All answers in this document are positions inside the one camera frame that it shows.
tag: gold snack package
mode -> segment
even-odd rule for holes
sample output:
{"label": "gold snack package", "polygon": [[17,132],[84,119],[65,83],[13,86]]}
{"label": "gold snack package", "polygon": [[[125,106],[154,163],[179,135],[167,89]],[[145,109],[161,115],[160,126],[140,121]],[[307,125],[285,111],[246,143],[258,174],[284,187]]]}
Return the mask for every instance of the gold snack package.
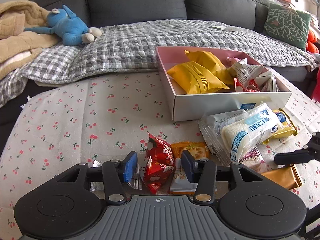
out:
{"label": "gold snack package", "polygon": [[183,150],[188,150],[191,155],[196,159],[200,160],[202,158],[209,159],[210,152],[205,144],[205,142],[179,142],[171,144],[171,150],[173,157],[181,158],[181,153]]}
{"label": "gold snack package", "polygon": [[267,171],[261,173],[261,175],[289,190],[302,186],[300,175],[294,164],[276,170]]}
{"label": "gold snack package", "polygon": [[234,80],[231,77],[227,68],[222,64],[222,62],[211,52],[209,51],[193,51],[189,52],[185,50],[186,56],[204,66],[207,70],[209,70],[213,75],[215,75],[218,79],[220,79],[226,85],[233,85]]}
{"label": "gold snack package", "polygon": [[288,137],[292,134],[293,134],[293,136],[296,136],[298,134],[297,128],[294,126],[291,119],[289,118],[289,116],[287,115],[287,113],[284,110],[279,108],[278,110],[273,110],[273,112],[277,115],[278,119],[280,120],[280,122],[284,128],[279,129],[278,131],[276,131],[273,134],[273,136],[271,136],[270,138],[265,140],[263,142],[264,145],[268,144],[269,140],[273,139],[273,138],[279,139],[279,138],[283,138],[283,137]]}
{"label": "gold snack package", "polygon": [[188,95],[215,93],[221,88],[229,89],[209,70],[194,61],[175,65],[167,73]]}

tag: plush toy arm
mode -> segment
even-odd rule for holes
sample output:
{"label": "plush toy arm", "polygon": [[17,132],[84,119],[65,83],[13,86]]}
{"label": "plush toy arm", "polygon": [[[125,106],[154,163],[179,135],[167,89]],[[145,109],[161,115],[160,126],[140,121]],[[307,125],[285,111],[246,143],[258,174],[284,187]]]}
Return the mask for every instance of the plush toy arm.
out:
{"label": "plush toy arm", "polygon": [[24,31],[32,31],[41,34],[54,34],[54,29],[49,27],[24,28]]}
{"label": "plush toy arm", "polygon": [[77,46],[82,43],[82,34],[65,33],[62,37],[62,43],[65,46]]}
{"label": "plush toy arm", "polygon": [[71,11],[67,6],[62,5],[62,7],[67,12],[67,14],[70,17],[70,19],[77,17],[76,14],[73,11]]}

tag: cardboard box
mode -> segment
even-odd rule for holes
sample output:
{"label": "cardboard box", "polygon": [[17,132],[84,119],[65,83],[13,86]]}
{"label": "cardboard box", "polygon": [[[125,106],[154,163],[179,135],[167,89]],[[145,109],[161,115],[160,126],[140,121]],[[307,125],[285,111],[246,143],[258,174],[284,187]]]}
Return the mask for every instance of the cardboard box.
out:
{"label": "cardboard box", "polygon": [[185,50],[210,51],[226,67],[230,66],[226,61],[227,57],[237,57],[240,59],[247,58],[248,64],[260,65],[253,58],[240,51],[199,47],[157,47],[159,73],[174,122],[198,120],[206,115],[235,111],[239,108],[251,109],[255,105],[260,104],[261,101],[267,103],[271,109],[279,107],[284,108],[292,94],[292,92],[276,78],[277,86],[281,92],[217,92],[211,94],[187,95],[166,72],[177,64],[190,61],[185,55]]}

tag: quilted blanket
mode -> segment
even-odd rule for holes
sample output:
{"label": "quilted blanket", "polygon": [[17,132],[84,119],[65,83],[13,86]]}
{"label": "quilted blanket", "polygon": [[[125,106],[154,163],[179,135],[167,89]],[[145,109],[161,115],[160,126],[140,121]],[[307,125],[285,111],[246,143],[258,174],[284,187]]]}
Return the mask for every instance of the quilted blanket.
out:
{"label": "quilted blanket", "polygon": [[156,71],[157,46],[214,47],[246,52],[266,66],[309,66],[306,52],[244,28],[222,31],[223,23],[199,20],[159,20],[102,28],[103,35],[85,47],[58,44],[0,82],[0,107],[19,95],[27,79],[65,84],[86,76],[112,72]]}

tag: red snack package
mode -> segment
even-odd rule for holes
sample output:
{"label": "red snack package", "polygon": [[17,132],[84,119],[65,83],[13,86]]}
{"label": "red snack package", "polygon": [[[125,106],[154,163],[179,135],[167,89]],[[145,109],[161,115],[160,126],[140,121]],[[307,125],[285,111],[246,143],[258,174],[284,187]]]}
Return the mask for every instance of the red snack package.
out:
{"label": "red snack package", "polygon": [[247,89],[245,88],[237,78],[235,78],[235,90],[236,92],[259,92],[259,90],[256,88],[256,82],[254,81],[254,79],[249,81],[249,88],[253,88],[253,89]]}
{"label": "red snack package", "polygon": [[144,184],[152,194],[167,181],[174,171],[173,155],[170,144],[149,133],[146,163],[139,171]]}
{"label": "red snack package", "polygon": [[146,157],[151,157],[153,161],[159,162],[160,164],[173,166],[174,160],[170,144],[154,137],[152,134],[149,134],[149,141],[147,146],[147,155]]}
{"label": "red snack package", "polygon": [[158,189],[166,183],[173,171],[174,166],[160,164],[149,157],[142,180],[150,189],[151,193],[156,194]]}

